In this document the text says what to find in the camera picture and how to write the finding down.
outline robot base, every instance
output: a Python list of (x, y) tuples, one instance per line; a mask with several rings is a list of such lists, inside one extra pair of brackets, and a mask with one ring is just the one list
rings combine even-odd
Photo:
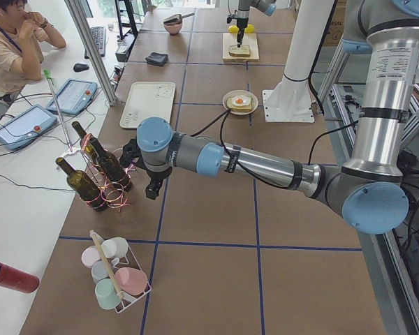
[(274, 90), (263, 91), (266, 122), (313, 123), (315, 121), (307, 83), (292, 84), (283, 87), (283, 82), (280, 82)]

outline pastel mug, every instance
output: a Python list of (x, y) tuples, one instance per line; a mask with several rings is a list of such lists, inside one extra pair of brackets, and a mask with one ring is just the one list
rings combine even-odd
[(126, 239), (122, 237), (113, 237), (112, 239), (106, 239), (101, 244), (101, 248), (107, 258), (122, 258), (127, 254), (128, 244)]
[[(119, 262), (119, 258), (115, 258), (112, 260), (111, 265), (112, 267), (115, 267)], [(93, 279), (93, 282), (97, 284), (99, 281), (102, 281), (105, 278), (109, 278), (109, 275), (107, 273), (107, 269), (104, 265), (104, 262), (102, 260), (99, 260), (95, 264), (93, 264), (93, 267), (91, 267), (91, 279)]]
[(81, 261), (83, 265), (88, 268), (93, 267), (93, 264), (101, 260), (98, 249), (95, 246), (89, 246), (82, 252)]
[(114, 309), (121, 302), (121, 298), (118, 297), (117, 291), (115, 291), (109, 278), (105, 278), (96, 284), (95, 295), (102, 309)]
[(130, 295), (141, 295), (147, 287), (147, 275), (132, 267), (122, 267), (115, 273), (120, 288)]

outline white mug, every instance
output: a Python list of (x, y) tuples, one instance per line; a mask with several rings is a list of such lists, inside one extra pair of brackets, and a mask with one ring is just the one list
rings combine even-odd
[(127, 254), (128, 243), (122, 237), (113, 237), (112, 239), (106, 239), (101, 244), (101, 248), (107, 258), (122, 258)]

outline bread slice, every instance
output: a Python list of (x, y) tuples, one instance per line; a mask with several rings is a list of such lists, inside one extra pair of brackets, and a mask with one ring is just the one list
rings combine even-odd
[(231, 102), (234, 96), (230, 96), (226, 101), (226, 107), (231, 108), (233, 112), (251, 112), (253, 109), (253, 99), (250, 99), (250, 103), (245, 106), (234, 106)]
[(228, 53), (232, 57), (250, 57), (250, 46), (241, 45), (240, 47), (237, 47), (237, 45), (230, 45)]

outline green glass bottle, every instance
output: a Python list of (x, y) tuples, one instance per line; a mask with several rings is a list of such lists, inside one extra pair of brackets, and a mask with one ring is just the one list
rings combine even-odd
[[(84, 138), (85, 136), (87, 136), (87, 133), (85, 132), (81, 124), (77, 121), (72, 122), (71, 126), (75, 129), (76, 133), (78, 133), (79, 137), (81, 138), (82, 147), (84, 143)], [(96, 153), (95, 149), (93, 149), (93, 147), (90, 145), (90, 143), (87, 143), (87, 146), (84, 148), (84, 153), (87, 155), (87, 157), (94, 165), (98, 165), (98, 162), (96, 160), (98, 158), (98, 154)]]
[(96, 211), (108, 208), (107, 202), (101, 196), (101, 190), (84, 171), (73, 169), (62, 157), (56, 158), (56, 164), (67, 174), (67, 184), (91, 208)]
[(125, 191), (129, 191), (133, 184), (131, 178), (124, 171), (121, 164), (119, 164), (118, 158), (111, 152), (105, 150), (101, 143), (93, 136), (90, 137), (89, 144), (91, 144), (98, 154), (97, 162), (107, 178), (114, 183), (120, 183)]

